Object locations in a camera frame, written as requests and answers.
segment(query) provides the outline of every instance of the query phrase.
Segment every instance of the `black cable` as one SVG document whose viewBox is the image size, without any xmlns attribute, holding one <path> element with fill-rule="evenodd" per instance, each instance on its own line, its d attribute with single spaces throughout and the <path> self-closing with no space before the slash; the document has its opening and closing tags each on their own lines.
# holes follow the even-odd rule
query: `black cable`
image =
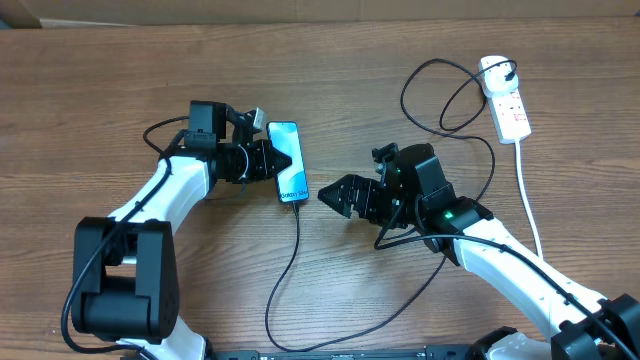
<svg viewBox="0 0 640 360">
<path fill-rule="evenodd" d="M 287 264 L 287 267 L 282 272 L 282 275 L 280 275 L 280 278 L 276 282 L 276 285 L 273 287 L 273 290 L 271 290 L 271 295 L 269 296 L 269 301 L 267 301 L 267 308 L 266 308 L 265 313 L 264 313 L 264 326 L 265 326 L 265 329 L 267 330 L 267 336 L 269 337 L 269 340 L 271 341 L 271 343 L 275 347 L 277 347 L 278 349 L 280 349 L 282 351 L 286 351 L 286 352 L 307 352 L 307 351 L 312 351 L 312 350 L 321 348 L 323 346 L 337 344 L 337 343 L 342 342 L 342 341 L 355 339 L 357 337 L 370 334 L 370 333 L 372 333 L 372 332 L 384 327 L 385 325 L 387 325 L 388 323 L 393 321 L 396 317 L 398 317 L 407 307 L 409 307 L 409 305 L 411 305 L 418 298 L 418 296 L 420 296 L 420 294 L 422 294 L 422 292 L 427 288 L 427 286 L 429 286 L 431 281 L 436 277 L 436 275 L 438 274 L 440 269 L 442 269 L 442 266 L 444 265 L 445 260 L 447 259 L 446 257 L 443 257 L 442 261 L 440 262 L 440 265 L 438 265 L 438 267 L 433 272 L 433 274 L 431 274 L 431 277 L 429 277 L 429 280 L 427 280 L 427 282 L 424 285 L 422 285 L 422 287 L 406 303 L 404 303 L 404 305 L 402 305 L 402 307 L 400 307 L 400 309 L 398 309 L 398 311 L 396 311 L 393 315 L 391 315 L 388 319 L 386 319 L 385 321 L 381 322 L 380 324 L 378 324 L 378 325 L 376 325 L 374 327 L 371 327 L 369 329 L 366 329 L 364 331 L 358 332 L 356 334 L 353 334 L 353 335 L 344 336 L 344 337 L 341 337 L 341 338 L 338 338 L 338 339 L 326 341 L 326 342 L 323 342 L 323 343 L 320 343 L 320 344 L 317 344 L 317 345 L 313 345 L 313 346 L 310 346 L 310 347 L 306 347 L 306 348 L 302 348 L 302 349 L 290 349 L 290 348 L 287 348 L 287 347 L 284 347 L 284 346 L 278 344 L 276 342 L 276 340 L 273 338 L 273 336 L 271 335 L 271 331 L 269 330 L 269 309 L 271 308 L 271 301 L 273 300 L 273 296 L 275 295 L 276 291 L 278 290 L 278 286 L 280 286 L 280 283 L 282 282 L 284 277 L 287 275 L 287 272 L 291 268 L 291 265 L 293 264 L 293 261 L 296 258 L 296 254 L 298 253 L 298 247 L 300 245 L 300 214 L 299 214 L 299 210 L 298 210 L 298 205 L 297 204 L 293 204 L 293 212 L 294 212 L 294 214 L 296 216 L 296 244 L 295 244 L 295 247 L 293 248 L 293 255 L 291 255 L 291 259 L 289 260 L 289 264 Z"/>
<path fill-rule="evenodd" d="M 69 312 L 71 311 L 71 304 L 73 303 L 73 300 L 75 299 L 78 291 L 80 290 L 80 284 L 82 283 L 82 281 L 86 277 L 86 275 L 89 272 L 89 269 L 91 268 L 91 266 L 96 262 L 98 257 L 101 255 L 102 251 L 105 249 L 105 247 L 111 242 L 111 240 L 116 235 L 120 234 L 120 232 L 122 232 L 126 228 L 126 226 L 128 225 L 128 221 L 131 220 L 131 218 L 133 218 L 135 216 L 135 214 L 137 214 L 149 202 L 149 200 L 151 200 L 151 198 L 160 190 L 160 188 L 162 188 L 162 186 L 167 181 L 167 179 L 169 179 L 169 176 L 171 176 L 171 161 L 169 161 L 169 158 L 166 156 L 165 152 L 162 151 L 162 149 L 160 149 L 158 146 L 156 146 L 154 143 L 152 143 L 149 140 L 149 138 L 148 138 L 149 133 L 151 131 L 163 126 L 163 125 L 166 125 L 166 124 L 169 124 L 169 123 L 172 123 L 172 122 L 176 122 L 176 121 L 187 120 L 187 119 L 189 119 L 188 116 L 180 116 L 180 117 L 177 117 L 177 118 L 173 118 L 173 119 L 162 121 L 160 123 L 157 123 L 157 124 L 149 127 L 147 130 L 145 130 L 145 132 L 142 135 L 142 138 L 143 138 L 144 142 L 147 143 L 147 145 L 149 145 L 152 149 L 157 151 L 160 154 L 160 157 L 162 159 L 164 159 L 164 161 L 167 164 L 167 168 L 166 168 L 166 170 L 164 172 L 164 175 L 160 179 L 160 181 L 151 189 L 151 191 L 149 191 L 149 193 L 147 195 L 145 195 L 139 202 L 137 202 L 135 204 L 135 206 L 133 207 L 133 209 L 131 209 L 131 211 L 129 211 L 113 227 L 113 229 L 111 229 L 111 231 L 109 231 L 107 233 L 107 235 L 104 237 L 104 239 L 102 240 L 100 245 L 98 245 L 98 247 L 96 248 L 96 251 L 93 253 L 91 258 L 89 258 L 89 261 L 87 261 L 87 264 L 84 266 L 84 268 L 80 272 L 80 275 L 75 280 L 75 282 L 71 286 L 71 289 L 69 290 L 69 294 L 67 295 L 67 299 L 65 300 L 64 307 L 62 308 L 62 316 L 60 318 L 60 329 L 61 329 L 61 333 L 62 333 L 62 338 L 64 339 L 65 343 L 72 350 L 74 350 L 76 352 L 79 352 L 79 353 L 82 353 L 82 354 L 103 354 L 103 353 L 117 351 L 117 350 L 135 350 L 135 351 L 139 352 L 140 354 L 144 355 L 146 358 L 148 358 L 150 360 L 157 360 L 157 358 L 152 353 L 150 353 L 148 350 L 146 350 L 144 347 L 138 346 L 138 345 L 133 345 L 133 344 L 132 345 L 120 345 L 120 344 L 118 344 L 118 345 L 111 345 L 111 346 L 99 347 L 99 348 L 87 348 L 87 347 L 83 347 L 83 346 L 78 345 L 71 338 L 71 335 L 69 334 L 69 324 L 68 324 L 68 322 L 69 322 Z"/>
<path fill-rule="evenodd" d="M 440 121 L 439 121 L 440 128 L 442 130 L 444 130 L 444 131 L 449 131 L 450 133 L 444 133 L 444 132 L 440 132 L 440 131 L 437 131 L 437 130 L 433 130 L 433 129 L 421 124 L 418 120 L 416 120 L 409 113 L 409 111 L 407 110 L 407 108 L 406 108 L 406 106 L 404 104 L 404 95 L 405 95 L 405 92 L 407 91 L 407 87 L 409 86 L 409 84 L 411 84 L 411 81 L 424 68 L 426 68 L 429 65 L 436 64 L 436 63 L 447 64 L 447 65 L 453 66 L 453 67 L 455 67 L 457 69 L 460 69 L 460 70 L 464 71 L 467 75 L 469 75 L 469 79 L 464 84 L 462 84 L 458 88 L 458 90 L 456 90 L 453 93 L 453 95 L 449 98 L 449 101 L 447 101 L 447 104 L 445 105 L 445 107 L 442 109 L 442 113 L 440 114 Z M 487 105 L 487 97 L 482 92 L 482 84 L 478 80 L 478 76 L 482 75 L 485 71 L 487 71 L 487 70 L 489 70 L 489 69 L 491 69 L 493 67 L 500 66 L 501 64 L 504 64 L 504 63 L 512 63 L 514 65 L 513 70 L 507 75 L 507 78 L 513 77 L 513 75 L 515 74 L 515 70 L 516 70 L 516 68 L 518 66 L 517 63 L 514 60 L 505 60 L 505 61 L 497 62 L 497 63 L 487 67 L 486 69 L 473 74 L 473 73 L 471 73 L 471 71 L 467 70 L 464 66 L 462 66 L 460 64 L 457 64 L 457 63 L 454 63 L 453 61 L 449 61 L 449 60 L 445 60 L 445 59 L 437 59 L 437 58 L 436 59 L 431 59 L 431 60 L 423 63 L 422 65 L 418 66 L 418 68 L 413 71 L 411 76 L 409 76 L 409 78 L 405 82 L 404 87 L 402 88 L 402 93 L 400 94 L 400 107 L 402 108 L 402 112 L 405 114 L 405 116 L 412 123 L 414 123 L 416 126 L 421 128 L 422 130 L 425 130 L 425 131 L 427 131 L 427 132 L 429 132 L 431 134 L 442 136 L 442 137 L 446 137 L 446 138 L 452 138 L 452 139 L 458 139 L 458 140 L 478 140 L 478 141 L 481 141 L 483 144 L 485 144 L 487 146 L 487 148 L 489 149 L 489 153 L 491 154 L 491 172 L 489 173 L 489 178 L 487 179 L 487 182 L 486 182 L 485 186 L 482 188 L 482 191 L 480 191 L 480 193 L 476 197 L 476 200 L 480 200 L 480 198 L 482 198 L 484 193 L 489 188 L 489 185 L 491 184 L 491 180 L 493 179 L 493 173 L 495 172 L 495 169 L 496 169 L 496 156 L 495 156 L 495 154 L 493 152 L 493 148 L 491 147 L 489 142 L 487 142 L 487 140 L 485 140 L 484 138 L 481 138 L 479 136 L 470 136 L 470 135 L 454 135 L 453 133 L 455 133 L 458 130 L 463 129 L 465 126 L 471 124 L 482 113 L 482 111 L 484 111 L 484 108 Z M 478 112 L 475 115 L 473 115 L 471 117 L 471 119 L 467 120 L 465 123 L 463 123 L 460 126 L 456 126 L 454 128 L 446 128 L 446 127 L 444 127 L 443 119 L 444 119 L 444 114 L 447 111 L 447 108 L 449 107 L 449 105 L 451 104 L 453 99 L 458 95 L 458 93 L 460 93 L 460 91 L 462 91 L 462 89 L 464 89 L 471 81 L 475 81 L 478 84 L 478 87 L 480 88 L 480 93 L 482 94 L 482 106 L 480 107 L 480 110 L 478 110 Z"/>
<path fill-rule="evenodd" d="M 622 342 L 622 340 L 618 336 L 616 336 L 616 334 L 613 333 L 613 331 L 611 331 L 611 329 L 609 329 L 602 321 L 600 321 L 600 319 L 598 319 L 595 315 L 593 315 L 593 313 L 591 311 L 589 311 L 589 309 L 584 307 L 584 305 L 582 305 L 576 299 L 576 297 L 573 294 L 571 294 L 571 293 L 567 292 L 565 289 L 563 289 L 562 286 L 560 286 L 549 275 L 547 275 L 542 269 L 540 269 L 536 264 L 534 264 L 533 261 L 529 260 L 526 256 L 522 255 L 521 253 L 513 250 L 512 248 L 510 248 L 506 244 L 499 244 L 499 243 L 495 243 L 493 241 L 481 239 L 481 238 L 474 237 L 474 236 L 437 234 L 437 235 L 415 236 L 415 237 L 411 237 L 411 238 L 407 238 L 407 239 L 397 240 L 397 241 L 394 241 L 394 242 L 391 242 L 391 243 L 384 244 L 384 245 L 380 246 L 380 248 L 381 249 L 387 249 L 387 248 L 390 248 L 390 247 L 404 245 L 404 244 L 408 244 L 408 243 L 415 242 L 415 241 L 424 241 L 424 240 L 428 240 L 428 239 L 458 239 L 458 240 L 471 241 L 471 242 L 487 245 L 487 246 L 490 246 L 490 247 L 494 247 L 496 249 L 500 249 L 501 252 L 506 252 L 506 253 L 510 254 L 511 256 L 516 257 L 517 259 L 519 259 L 520 261 L 525 263 L 525 265 L 527 265 L 531 270 L 536 272 L 544 281 L 546 281 L 554 290 L 556 290 L 558 292 L 558 294 L 560 294 L 562 297 L 564 297 L 566 301 L 571 303 L 580 312 L 582 312 L 585 316 L 590 318 L 591 321 L 593 321 L 593 323 L 605 334 L 605 336 L 608 338 L 608 340 L 613 341 L 629 359 L 638 360 L 638 357 L 635 356 L 633 351 L 631 351 L 624 344 L 624 342 Z"/>
</svg>

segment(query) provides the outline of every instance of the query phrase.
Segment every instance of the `wire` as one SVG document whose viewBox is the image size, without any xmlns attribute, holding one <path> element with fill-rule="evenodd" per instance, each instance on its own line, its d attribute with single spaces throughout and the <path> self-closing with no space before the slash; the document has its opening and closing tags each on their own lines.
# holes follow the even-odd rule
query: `wire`
<svg viewBox="0 0 640 360">
<path fill-rule="evenodd" d="M 287 267 L 282 272 L 282 275 L 280 275 L 280 278 L 276 282 L 276 285 L 273 287 L 273 290 L 271 290 L 271 295 L 269 296 L 269 301 L 267 301 L 267 308 L 266 308 L 266 310 L 264 312 L 264 326 L 265 326 L 265 329 L 267 330 L 267 336 L 269 337 L 269 340 L 271 341 L 271 343 L 275 347 L 277 347 L 278 349 L 280 349 L 282 351 L 286 351 L 286 352 L 307 352 L 307 351 L 312 351 L 312 350 L 321 348 L 323 346 L 337 344 L 339 342 L 355 339 L 357 337 L 370 334 L 370 333 L 372 333 L 372 332 L 384 327 L 385 325 L 387 325 L 388 323 L 393 321 L 396 317 L 398 317 L 406 308 L 409 307 L 409 305 L 411 305 L 418 298 L 418 296 L 420 296 L 420 294 L 422 294 L 422 292 L 427 288 L 427 286 L 429 286 L 431 281 L 436 277 L 436 275 L 438 274 L 440 269 L 442 269 L 442 266 L 444 265 L 444 263 L 445 263 L 445 261 L 447 259 L 446 257 L 443 257 L 442 261 L 440 262 L 440 265 L 438 265 L 438 267 L 433 272 L 433 274 L 431 274 L 431 276 L 429 277 L 427 282 L 424 283 L 424 285 L 422 285 L 422 287 L 420 287 L 420 289 L 418 289 L 418 291 L 411 298 L 409 298 L 409 300 L 407 302 L 405 302 L 404 305 L 402 305 L 402 307 L 400 307 L 400 309 L 398 309 L 393 315 L 391 315 L 389 318 L 387 318 L 385 321 L 381 322 L 380 324 L 378 324 L 378 325 L 376 325 L 374 327 L 371 327 L 369 329 L 360 331 L 360 332 L 358 332 L 356 334 L 353 334 L 353 335 L 344 336 L 344 337 L 341 337 L 341 338 L 337 338 L 337 339 L 334 339 L 334 340 L 326 341 L 326 342 L 323 342 L 323 343 L 320 343 L 320 344 L 317 344 L 317 345 L 313 345 L 313 346 L 309 346 L 309 347 L 306 347 L 306 348 L 302 348 L 302 349 L 290 349 L 290 348 L 287 348 L 287 347 L 284 347 L 284 346 L 278 344 L 278 342 L 276 342 L 276 340 L 271 335 L 271 330 L 269 329 L 269 309 L 271 308 L 271 301 L 273 300 L 273 296 L 275 295 L 276 291 L 278 290 L 278 286 L 280 286 L 280 283 L 282 282 L 284 277 L 287 275 L 287 272 L 291 268 L 291 265 L 293 264 L 293 261 L 296 258 L 296 254 L 298 253 L 298 247 L 300 245 L 300 214 L 299 214 L 299 210 L 298 210 L 298 205 L 297 204 L 293 204 L 293 212 L 294 212 L 294 214 L 296 216 L 296 244 L 295 244 L 295 247 L 293 248 L 293 255 L 291 255 L 291 259 L 289 260 L 289 264 L 287 264 Z"/>
<path fill-rule="evenodd" d="M 399 246 L 403 244 L 408 244 L 415 241 L 424 241 L 429 239 L 458 239 L 458 240 L 471 241 L 471 242 L 475 242 L 475 243 L 500 249 L 500 251 L 506 252 L 516 257 L 517 259 L 525 263 L 525 265 L 527 265 L 529 268 L 531 268 L 531 270 L 536 272 L 544 281 L 546 281 L 554 290 L 556 290 L 558 294 L 564 297 L 565 300 L 567 300 L 569 303 L 575 306 L 586 317 L 590 318 L 591 321 L 593 321 L 593 323 L 602 331 L 602 333 L 604 333 L 605 336 L 608 337 L 608 340 L 613 341 L 629 359 L 638 360 L 638 357 L 634 355 L 634 353 L 622 342 L 622 340 L 618 336 L 616 336 L 616 334 L 614 334 L 613 331 L 611 331 L 611 329 L 609 329 L 602 321 L 600 321 L 600 319 L 598 319 L 595 315 L 593 315 L 593 313 L 591 313 L 589 309 L 587 309 L 580 302 L 578 302 L 578 300 L 576 299 L 575 296 L 573 296 L 573 294 L 564 290 L 557 282 L 555 282 L 549 275 L 547 275 L 542 269 L 540 269 L 536 264 L 534 264 L 526 256 L 513 250 L 506 244 L 499 244 L 493 241 L 481 239 L 474 236 L 437 234 L 437 235 L 415 236 L 412 238 L 397 240 L 391 243 L 384 244 L 381 246 L 381 248 L 389 248 L 389 247 Z"/>
<path fill-rule="evenodd" d="M 533 218 L 531 207 L 529 206 L 529 199 L 527 198 L 527 190 L 524 187 L 524 176 L 522 175 L 522 150 L 520 149 L 520 140 L 516 139 L 514 142 L 516 151 L 516 177 L 518 178 L 518 188 L 520 189 L 520 196 L 522 197 L 522 204 L 524 205 L 524 211 L 527 213 L 529 224 L 531 224 L 531 231 L 533 232 L 533 240 L 536 243 L 536 253 L 538 257 L 542 259 L 542 243 L 540 242 L 540 235 L 538 235 L 538 227 L 536 221 Z"/>
<path fill-rule="evenodd" d="M 144 142 L 147 145 L 149 145 L 152 149 L 157 151 L 160 154 L 161 158 L 164 159 L 164 161 L 167 163 L 167 168 L 164 172 L 164 175 L 160 179 L 160 181 L 151 189 L 151 191 L 149 191 L 147 195 L 145 195 L 139 202 L 137 202 L 133 207 L 133 209 L 131 209 L 131 211 L 129 211 L 122 219 L 120 219 L 120 221 L 113 227 L 113 229 L 111 229 L 111 231 L 107 233 L 107 235 L 104 237 L 100 245 L 98 245 L 98 247 L 96 248 L 93 255 L 91 255 L 91 258 L 89 258 L 89 261 L 87 261 L 87 264 L 84 266 L 84 268 L 78 275 L 78 278 L 74 281 L 73 285 L 71 286 L 71 289 L 69 290 L 69 294 L 67 295 L 67 299 L 65 300 L 64 307 L 62 308 L 62 316 L 60 318 L 60 329 L 62 333 L 62 338 L 64 339 L 65 343 L 72 350 L 76 352 L 79 352 L 82 354 L 103 354 L 103 353 L 117 351 L 117 350 L 135 350 L 150 360 L 157 360 L 157 358 L 151 352 L 149 352 L 144 347 L 138 346 L 138 345 L 118 344 L 118 345 L 111 345 L 111 346 L 99 347 L 99 348 L 87 348 L 87 347 L 78 345 L 71 338 L 71 335 L 69 334 L 69 324 L 68 324 L 69 312 L 71 311 L 71 305 L 73 304 L 73 300 L 75 299 L 76 295 L 78 294 L 78 291 L 80 290 L 80 285 L 82 284 L 82 281 L 87 276 L 91 267 L 96 262 L 98 257 L 101 255 L 102 251 L 106 248 L 106 246 L 111 242 L 111 240 L 116 235 L 119 235 L 128 226 L 128 221 L 131 220 L 131 218 L 133 218 L 135 214 L 137 214 L 149 202 L 149 200 L 151 200 L 151 198 L 160 190 L 160 188 L 162 188 L 162 186 L 167 181 L 167 179 L 169 179 L 169 176 L 171 176 L 171 161 L 169 161 L 169 158 L 166 156 L 165 152 L 162 149 L 160 149 L 158 146 L 156 146 L 154 143 L 152 143 L 149 140 L 148 138 L 149 133 L 163 125 L 176 122 L 176 121 L 186 120 L 186 119 L 189 119 L 189 117 L 180 116 L 177 118 L 162 121 L 160 123 L 157 123 L 149 127 L 147 130 L 145 130 L 145 132 L 142 135 Z"/>
<path fill-rule="evenodd" d="M 416 120 L 409 113 L 409 111 L 407 110 L 407 107 L 404 104 L 404 95 L 405 95 L 405 92 L 407 91 L 407 87 L 409 87 L 409 84 L 411 84 L 411 81 L 413 81 L 413 79 L 422 70 L 424 70 L 424 68 L 426 68 L 429 65 L 437 64 L 437 63 L 439 63 L 439 64 L 447 64 L 447 65 L 453 66 L 453 67 L 455 67 L 457 69 L 460 69 L 460 70 L 464 71 L 467 75 L 469 75 L 469 79 L 466 82 L 464 82 L 458 88 L 458 90 L 456 90 L 453 93 L 453 95 L 451 95 L 451 97 L 449 98 L 449 101 L 447 101 L 447 104 L 442 109 L 442 113 L 440 113 L 440 120 L 439 120 L 440 129 L 442 129 L 443 131 L 449 131 L 450 133 L 444 133 L 444 132 L 441 132 L 441 131 L 433 130 L 433 129 L 421 124 L 418 120 Z M 495 169 L 496 169 L 496 156 L 495 156 L 495 154 L 493 152 L 493 148 L 491 147 L 489 142 L 487 142 L 487 140 L 485 140 L 485 139 L 483 139 L 483 138 L 481 138 L 479 136 L 454 135 L 453 133 L 457 132 L 458 130 L 462 130 L 464 127 L 466 127 L 467 125 L 471 124 L 482 113 L 482 111 L 484 111 L 484 108 L 487 105 L 487 97 L 482 92 L 482 84 L 478 80 L 478 76 L 482 75 L 485 71 L 487 71 L 487 70 L 489 70 L 489 69 L 491 69 L 493 67 L 499 66 L 501 64 L 504 64 L 504 63 L 512 63 L 514 65 L 513 70 L 509 74 L 507 74 L 507 77 L 512 76 L 512 74 L 515 74 L 515 71 L 516 71 L 516 68 L 518 67 L 518 64 L 514 60 L 505 60 L 505 61 L 497 62 L 497 63 L 487 67 L 486 69 L 473 74 L 471 71 L 467 70 L 464 66 L 462 66 L 460 64 L 457 64 L 457 63 L 455 63 L 453 61 L 449 61 L 449 60 L 445 60 L 445 59 L 438 59 L 438 58 L 431 59 L 431 60 L 423 63 L 422 65 L 418 66 L 418 68 L 415 69 L 413 71 L 413 73 L 411 73 L 411 75 L 409 76 L 409 78 L 405 82 L 404 87 L 402 88 L 402 93 L 400 94 L 400 107 L 402 108 L 402 112 L 407 117 L 407 119 L 409 119 L 412 123 L 414 123 L 417 127 L 421 128 L 422 130 L 427 131 L 427 132 L 429 132 L 431 134 L 434 134 L 434 135 L 445 137 L 445 138 L 451 138 L 451 139 L 457 139 L 457 140 L 478 140 L 478 141 L 481 141 L 483 144 L 485 144 L 487 146 L 487 148 L 489 149 L 489 153 L 491 154 L 491 171 L 489 172 L 489 178 L 487 179 L 486 184 L 484 185 L 484 187 L 482 188 L 482 190 L 480 191 L 480 193 L 476 197 L 476 201 L 480 200 L 480 198 L 482 198 L 484 193 L 489 188 L 489 185 L 491 184 L 491 180 L 493 179 L 493 174 L 494 174 Z M 464 89 L 471 81 L 475 81 L 478 84 L 478 87 L 480 88 L 480 93 L 482 94 L 482 106 L 480 107 L 480 110 L 478 110 L 478 112 L 476 112 L 476 114 L 473 115 L 471 117 L 471 119 L 467 120 L 465 123 L 463 123 L 460 126 L 456 126 L 454 128 L 445 127 L 443 125 L 443 119 L 444 119 L 444 114 L 446 113 L 447 109 L 449 108 L 449 105 L 451 104 L 453 99 L 458 95 L 458 93 L 460 93 L 460 91 L 462 91 L 462 89 Z"/>
</svg>

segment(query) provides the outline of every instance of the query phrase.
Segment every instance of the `black bracket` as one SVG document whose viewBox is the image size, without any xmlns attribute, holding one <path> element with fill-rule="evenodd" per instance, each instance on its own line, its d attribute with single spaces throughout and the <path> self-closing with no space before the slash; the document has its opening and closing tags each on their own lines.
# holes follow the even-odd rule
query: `black bracket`
<svg viewBox="0 0 640 360">
<path fill-rule="evenodd" d="M 84 218 L 76 227 L 73 280 L 115 226 L 109 218 Z M 103 341 L 120 338 L 160 343 L 175 326 L 180 290 L 171 223 L 129 224 L 89 270 L 71 309 L 78 332 Z M 136 256 L 136 276 L 107 275 L 105 266 L 118 266 L 124 256 Z"/>
</svg>

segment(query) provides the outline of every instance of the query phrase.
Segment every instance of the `smartphone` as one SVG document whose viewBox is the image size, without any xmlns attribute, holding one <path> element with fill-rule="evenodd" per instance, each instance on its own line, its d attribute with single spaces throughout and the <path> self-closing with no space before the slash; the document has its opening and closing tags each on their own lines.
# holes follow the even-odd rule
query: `smartphone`
<svg viewBox="0 0 640 360">
<path fill-rule="evenodd" d="M 267 124 L 267 134 L 274 148 L 291 157 L 291 165 L 276 175 L 280 202 L 307 200 L 309 188 L 302 161 L 298 124 L 292 121 L 270 122 Z"/>
</svg>

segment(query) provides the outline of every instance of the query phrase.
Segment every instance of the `cardboard box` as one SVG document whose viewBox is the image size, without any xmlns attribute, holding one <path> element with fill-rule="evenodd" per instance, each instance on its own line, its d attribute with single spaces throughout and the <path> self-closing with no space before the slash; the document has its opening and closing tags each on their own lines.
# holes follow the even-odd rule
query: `cardboard box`
<svg viewBox="0 0 640 360">
<path fill-rule="evenodd" d="M 640 0 L 12 0 L 38 19 L 127 25 L 633 16 Z"/>
</svg>

